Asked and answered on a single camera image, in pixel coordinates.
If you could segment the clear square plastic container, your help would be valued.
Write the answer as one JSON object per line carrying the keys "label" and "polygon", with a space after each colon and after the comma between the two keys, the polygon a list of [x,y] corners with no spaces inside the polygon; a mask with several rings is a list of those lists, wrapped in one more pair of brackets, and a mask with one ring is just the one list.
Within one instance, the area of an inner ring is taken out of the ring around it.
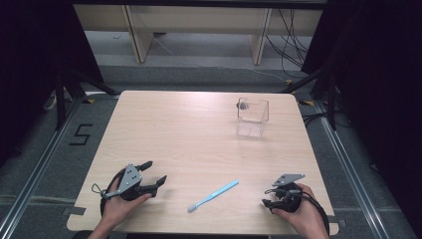
{"label": "clear square plastic container", "polygon": [[269,102],[265,100],[240,98],[238,103],[249,104],[249,109],[238,110],[237,135],[261,137],[269,121]]}

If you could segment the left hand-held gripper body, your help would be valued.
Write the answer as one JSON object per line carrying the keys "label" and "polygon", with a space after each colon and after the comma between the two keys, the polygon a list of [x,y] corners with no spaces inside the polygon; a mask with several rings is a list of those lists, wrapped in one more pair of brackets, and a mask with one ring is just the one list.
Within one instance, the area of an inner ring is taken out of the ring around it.
{"label": "left hand-held gripper body", "polygon": [[141,186],[141,171],[138,171],[136,165],[130,163],[126,168],[122,169],[111,181],[109,187],[118,179],[117,189],[111,191],[110,188],[105,190],[105,200],[110,200],[115,196],[120,196],[126,201],[132,201],[141,195],[147,194],[146,187]]}

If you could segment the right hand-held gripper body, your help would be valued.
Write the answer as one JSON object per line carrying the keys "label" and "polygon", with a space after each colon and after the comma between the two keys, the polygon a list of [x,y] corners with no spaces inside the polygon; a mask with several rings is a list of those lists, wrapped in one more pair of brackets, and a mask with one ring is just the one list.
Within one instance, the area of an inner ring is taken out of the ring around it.
{"label": "right hand-held gripper body", "polygon": [[272,186],[277,188],[277,193],[273,193],[277,197],[277,209],[282,209],[289,213],[296,212],[301,204],[302,190],[296,184],[296,181],[304,178],[305,175],[299,174],[282,174],[276,179]]}

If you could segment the metal floor rail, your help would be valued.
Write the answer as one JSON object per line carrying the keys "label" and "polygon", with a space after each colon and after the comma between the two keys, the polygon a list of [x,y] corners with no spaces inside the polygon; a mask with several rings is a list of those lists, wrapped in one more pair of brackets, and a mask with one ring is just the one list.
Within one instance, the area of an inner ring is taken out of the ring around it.
{"label": "metal floor rail", "polygon": [[328,117],[321,119],[321,124],[327,134],[327,137],[335,151],[335,154],[343,168],[350,187],[356,197],[356,200],[361,208],[361,211],[369,225],[369,228],[375,239],[391,239],[386,230],[386,226],[376,209],[373,201],[370,199],[367,190],[360,180],[350,157],[336,131],[335,123],[329,122]]}
{"label": "metal floor rail", "polygon": [[74,117],[75,112],[82,103],[81,99],[73,100],[69,104],[69,108],[65,110],[65,118],[60,126],[52,132],[48,144],[45,146],[43,153],[38,158],[36,164],[31,168],[31,174],[26,178],[24,186],[14,197],[13,203],[0,223],[0,239],[10,239],[19,221],[21,220],[31,198],[38,188],[42,177],[47,171],[54,153],[57,151],[60,141],[69,128],[69,124]]}

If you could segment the light wooden furniture frame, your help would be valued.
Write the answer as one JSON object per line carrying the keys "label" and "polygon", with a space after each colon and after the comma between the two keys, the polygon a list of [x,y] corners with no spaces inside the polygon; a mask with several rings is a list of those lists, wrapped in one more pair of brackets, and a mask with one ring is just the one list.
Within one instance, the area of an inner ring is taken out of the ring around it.
{"label": "light wooden furniture frame", "polygon": [[76,4],[74,8],[86,31],[128,33],[139,63],[146,60],[154,33],[202,33],[247,35],[253,64],[258,66],[266,36],[311,37],[321,16],[320,10],[276,8],[94,4]]}

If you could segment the person's right hand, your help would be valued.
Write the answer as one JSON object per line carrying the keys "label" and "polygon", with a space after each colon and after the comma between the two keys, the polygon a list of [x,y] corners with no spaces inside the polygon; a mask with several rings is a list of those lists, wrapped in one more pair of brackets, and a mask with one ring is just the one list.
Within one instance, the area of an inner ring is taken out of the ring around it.
{"label": "person's right hand", "polygon": [[289,213],[277,208],[273,210],[273,213],[289,222],[300,236],[311,233],[328,235],[317,208],[305,199],[302,200],[299,209],[295,213]]}

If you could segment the black metal stand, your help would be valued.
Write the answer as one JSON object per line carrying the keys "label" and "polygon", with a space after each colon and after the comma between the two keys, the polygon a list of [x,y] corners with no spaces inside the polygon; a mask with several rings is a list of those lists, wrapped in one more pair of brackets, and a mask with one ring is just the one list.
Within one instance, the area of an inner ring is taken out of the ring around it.
{"label": "black metal stand", "polygon": [[314,100],[320,100],[323,96],[326,96],[327,99],[327,120],[328,124],[333,130],[336,130],[335,126],[335,77],[334,70],[328,66],[322,66],[319,70],[316,70],[314,73],[308,75],[307,77],[301,79],[296,84],[288,86],[286,89],[281,90],[280,94],[290,94],[301,87],[315,82],[311,97]]}
{"label": "black metal stand", "polygon": [[56,93],[56,109],[57,109],[57,125],[56,129],[60,129],[67,118],[65,107],[65,92],[68,92],[73,100],[80,100],[86,96],[85,91],[81,86],[81,82],[88,83],[89,85],[105,92],[111,96],[118,96],[119,92],[108,87],[102,78],[95,79],[87,74],[74,69],[62,68],[58,70],[55,79],[55,93]]}

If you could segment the light blue toothbrush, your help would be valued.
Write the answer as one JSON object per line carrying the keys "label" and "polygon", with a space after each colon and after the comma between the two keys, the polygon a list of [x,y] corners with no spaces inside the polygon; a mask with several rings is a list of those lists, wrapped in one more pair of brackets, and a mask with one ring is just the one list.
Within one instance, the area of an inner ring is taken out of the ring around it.
{"label": "light blue toothbrush", "polygon": [[226,192],[227,190],[233,188],[234,186],[236,186],[238,184],[239,184],[238,179],[235,179],[235,180],[227,183],[226,185],[222,186],[221,188],[217,189],[216,191],[212,192],[211,194],[209,194],[208,196],[203,198],[202,200],[200,200],[200,201],[196,202],[195,204],[189,206],[188,209],[187,209],[187,212],[192,213],[198,207],[200,207],[202,204],[214,199],[215,197],[221,195],[222,193]]}

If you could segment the person's left hand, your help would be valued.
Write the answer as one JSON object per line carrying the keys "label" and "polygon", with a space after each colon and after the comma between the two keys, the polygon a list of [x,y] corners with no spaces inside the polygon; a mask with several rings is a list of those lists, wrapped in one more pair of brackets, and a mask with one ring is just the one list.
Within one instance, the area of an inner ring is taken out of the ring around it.
{"label": "person's left hand", "polygon": [[111,231],[114,227],[122,223],[134,209],[150,197],[150,193],[141,195],[132,201],[126,201],[119,195],[113,197],[105,203],[105,209],[99,227],[105,231]]}

